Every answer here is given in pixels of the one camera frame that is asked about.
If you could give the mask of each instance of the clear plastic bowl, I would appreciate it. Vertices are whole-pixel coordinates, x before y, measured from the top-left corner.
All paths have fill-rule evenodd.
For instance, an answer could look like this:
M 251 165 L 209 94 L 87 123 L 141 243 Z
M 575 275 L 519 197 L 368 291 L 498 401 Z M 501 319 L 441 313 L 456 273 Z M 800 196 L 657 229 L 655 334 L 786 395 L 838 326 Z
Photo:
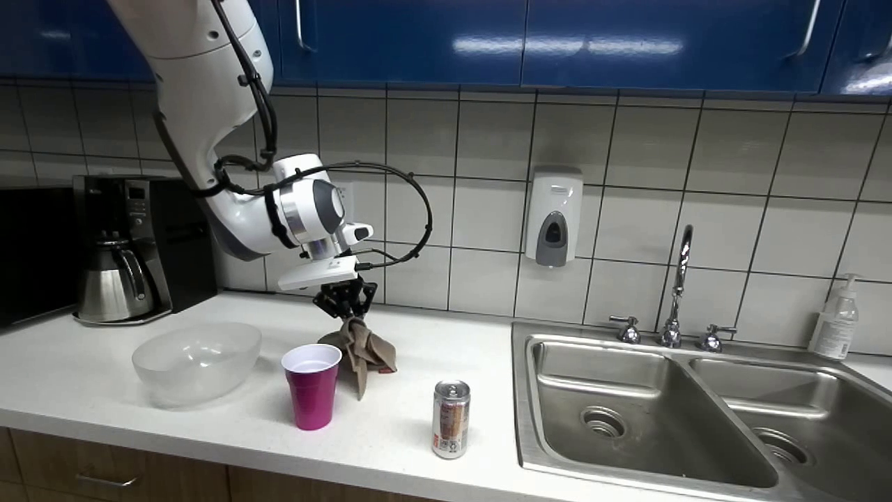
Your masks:
M 159 406 L 187 406 L 239 388 L 260 351 L 244 323 L 194 323 L 150 338 L 133 351 L 133 369 Z

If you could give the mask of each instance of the white tile wall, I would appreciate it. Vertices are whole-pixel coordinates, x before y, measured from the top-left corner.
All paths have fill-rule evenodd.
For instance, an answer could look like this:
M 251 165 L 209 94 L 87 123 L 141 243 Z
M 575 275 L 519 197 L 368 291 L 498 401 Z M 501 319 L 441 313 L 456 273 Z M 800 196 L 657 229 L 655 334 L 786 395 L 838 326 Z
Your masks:
M 0 84 L 0 186 L 179 175 L 154 101 L 148 86 Z M 389 162 L 428 189 L 431 247 L 364 273 L 378 302 L 563 323 L 639 316 L 655 328 L 676 232 L 694 222 L 685 333 L 736 323 L 740 342 L 802 346 L 830 280 L 860 273 L 856 349 L 892 355 L 892 128 L 880 101 L 449 89 L 287 89 L 272 101 L 282 153 Z M 221 151 L 255 144 L 248 123 Z M 579 259 L 568 267 L 522 256 L 526 172 L 538 165 L 586 172 Z M 375 225 L 363 259 L 378 259 L 368 247 L 405 250 L 421 232 L 419 201 L 395 179 L 332 179 L 345 186 L 345 211 Z M 216 263 L 226 288 L 272 291 L 297 256 Z

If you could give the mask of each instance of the kitchen counter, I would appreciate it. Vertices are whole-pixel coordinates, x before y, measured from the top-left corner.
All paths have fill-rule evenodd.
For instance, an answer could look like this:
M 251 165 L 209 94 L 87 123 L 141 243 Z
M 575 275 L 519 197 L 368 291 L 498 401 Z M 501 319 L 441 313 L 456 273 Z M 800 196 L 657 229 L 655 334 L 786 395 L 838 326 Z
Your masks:
M 133 349 L 200 320 L 242 320 L 262 333 L 251 379 L 197 406 L 154 406 L 131 369 Z M 524 471 L 508 320 L 371 313 L 368 326 L 399 351 L 399 374 L 371 374 L 363 401 L 340 384 L 335 420 L 300 433 L 289 423 L 278 358 L 336 326 L 310 302 L 236 292 L 148 326 L 83 328 L 69 316 L 51 319 L 0 334 L 0 427 L 435 500 L 690 500 Z M 851 366 L 892 388 L 890 360 L 852 358 Z M 459 459 L 428 452 L 437 379 L 465 379 L 473 394 L 467 452 Z

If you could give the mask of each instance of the coffee carafe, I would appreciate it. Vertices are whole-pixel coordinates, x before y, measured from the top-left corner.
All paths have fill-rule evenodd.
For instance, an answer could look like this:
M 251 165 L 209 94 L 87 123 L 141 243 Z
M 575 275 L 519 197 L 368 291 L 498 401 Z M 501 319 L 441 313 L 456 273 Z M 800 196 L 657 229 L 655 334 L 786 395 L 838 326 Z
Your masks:
M 87 254 L 76 319 L 90 326 L 126 323 L 154 309 L 156 292 L 133 246 L 126 236 L 102 234 Z

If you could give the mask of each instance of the purple cup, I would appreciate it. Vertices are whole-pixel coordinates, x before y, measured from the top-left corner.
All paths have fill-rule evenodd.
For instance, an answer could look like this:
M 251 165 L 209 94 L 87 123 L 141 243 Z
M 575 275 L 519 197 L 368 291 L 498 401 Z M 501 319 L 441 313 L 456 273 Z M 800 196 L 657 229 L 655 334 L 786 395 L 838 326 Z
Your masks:
M 297 429 L 320 429 L 332 420 L 340 358 L 340 349 L 327 342 L 296 346 L 282 358 Z

